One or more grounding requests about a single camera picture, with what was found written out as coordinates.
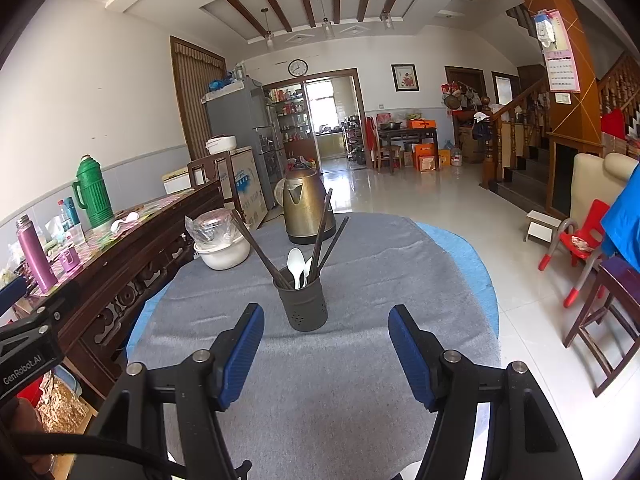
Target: framed picture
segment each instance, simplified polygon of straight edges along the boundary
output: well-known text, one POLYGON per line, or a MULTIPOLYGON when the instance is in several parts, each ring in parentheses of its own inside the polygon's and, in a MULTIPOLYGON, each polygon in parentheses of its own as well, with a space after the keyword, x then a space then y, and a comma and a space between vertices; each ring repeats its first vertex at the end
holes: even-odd
POLYGON ((415 75, 415 65, 391 65, 396 83, 396 92, 417 92, 418 76, 415 75))

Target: stair step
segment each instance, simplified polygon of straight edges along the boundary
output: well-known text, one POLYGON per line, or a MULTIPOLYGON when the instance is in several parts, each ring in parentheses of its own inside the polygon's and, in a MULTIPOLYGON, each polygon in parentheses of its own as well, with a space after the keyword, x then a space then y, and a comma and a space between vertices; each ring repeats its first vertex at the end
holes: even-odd
POLYGON ((532 189, 536 195, 546 196, 546 182, 537 179, 527 170, 511 170, 511 182, 518 189, 532 189))
POLYGON ((540 164, 549 165, 549 150, 546 148, 529 146, 529 156, 540 164))
POLYGON ((530 189, 522 189, 517 186, 516 184, 516 187, 514 187, 513 182, 498 182, 497 193, 503 199, 526 212, 531 210, 545 212, 546 197, 544 195, 540 196, 535 192, 531 192, 530 189))
POLYGON ((549 180, 549 166, 532 158, 518 157, 518 169, 526 170, 529 176, 544 182, 545 185, 549 180))

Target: gray tablecloth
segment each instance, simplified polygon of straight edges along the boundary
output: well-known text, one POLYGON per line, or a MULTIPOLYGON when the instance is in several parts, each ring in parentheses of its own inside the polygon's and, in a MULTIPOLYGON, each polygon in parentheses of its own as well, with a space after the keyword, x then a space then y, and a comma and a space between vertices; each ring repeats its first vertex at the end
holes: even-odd
MULTIPOLYGON (((235 325, 247 303, 259 303, 263 340, 240 399, 219 414, 234 465, 251 460, 254 480, 389 480, 422 459, 435 415, 413 398, 389 339, 396 303, 444 348, 500 365, 498 341, 447 253, 407 218, 350 216, 322 270, 329 319, 319 330, 289 326, 252 251, 222 272, 201 260, 184 266, 130 358, 149 368, 176 364, 235 325)), ((286 264, 294 245, 283 224, 267 224, 255 237, 277 267, 286 264)), ((301 248, 310 257, 312 246, 301 248)), ((167 435, 180 462, 172 413, 167 435)))

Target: chopsticks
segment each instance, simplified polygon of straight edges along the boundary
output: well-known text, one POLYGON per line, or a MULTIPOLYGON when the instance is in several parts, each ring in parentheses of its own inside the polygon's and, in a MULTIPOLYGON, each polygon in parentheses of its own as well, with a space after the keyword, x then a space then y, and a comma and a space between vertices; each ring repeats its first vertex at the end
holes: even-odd
POLYGON ((271 263, 271 260, 267 258, 266 254, 264 254, 264 252, 260 248, 260 245, 258 245, 258 242, 255 241, 255 238, 249 232, 249 229, 247 229, 246 225, 244 225, 244 222, 240 218, 238 211, 236 211, 235 209, 232 209, 231 216, 234 220, 234 223, 236 224, 236 227, 240 229, 242 236, 246 238, 246 240, 249 242, 251 247, 254 248, 254 251, 258 254, 258 256, 260 256, 260 259, 264 263, 264 266, 267 267, 267 270, 269 271, 270 275, 273 276, 273 279, 278 284, 278 286, 280 288, 293 290, 293 287, 289 284, 289 282, 284 279, 284 276, 280 273, 278 269, 276 269, 275 265, 271 263))
POLYGON ((318 234, 316 235, 316 243, 314 244, 314 253, 311 256, 311 268, 309 270, 307 283, 313 283, 314 280, 318 277, 318 260, 320 259, 320 248, 322 247, 324 226, 326 225, 326 218, 329 214, 329 208, 331 207, 331 195, 333 192, 334 190, 329 188, 329 191, 324 197, 324 209, 322 210, 322 217, 320 219, 320 225, 318 226, 318 234))
POLYGON ((324 256, 322 257, 322 261, 320 262, 320 265, 318 265, 318 274, 320 274, 322 267, 324 267, 324 263, 327 261, 329 254, 331 254, 331 251, 334 250, 335 243, 338 241, 338 238, 340 238, 340 235, 342 234, 342 231, 344 231, 344 227, 345 225, 347 225, 348 221, 349 221, 348 216, 345 216, 342 219, 342 223, 340 224, 340 227, 338 227, 338 232, 334 235, 334 239, 331 240, 331 245, 329 245, 329 248, 326 250, 326 252, 324 253, 324 256))

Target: window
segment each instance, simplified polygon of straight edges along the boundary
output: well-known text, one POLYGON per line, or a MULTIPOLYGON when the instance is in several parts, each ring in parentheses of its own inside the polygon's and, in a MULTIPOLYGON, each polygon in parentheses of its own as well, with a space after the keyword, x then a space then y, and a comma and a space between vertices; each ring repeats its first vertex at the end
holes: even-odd
POLYGON ((311 125, 315 132, 320 126, 339 126, 338 113, 335 109, 334 85, 329 79, 306 84, 306 94, 309 97, 311 111, 311 125))
POLYGON ((513 92, 511 91, 511 79, 496 76, 495 87, 498 90, 498 104, 509 104, 513 99, 513 92))
POLYGON ((520 78, 516 75, 492 72, 494 89, 499 105, 509 104, 520 93, 520 78))

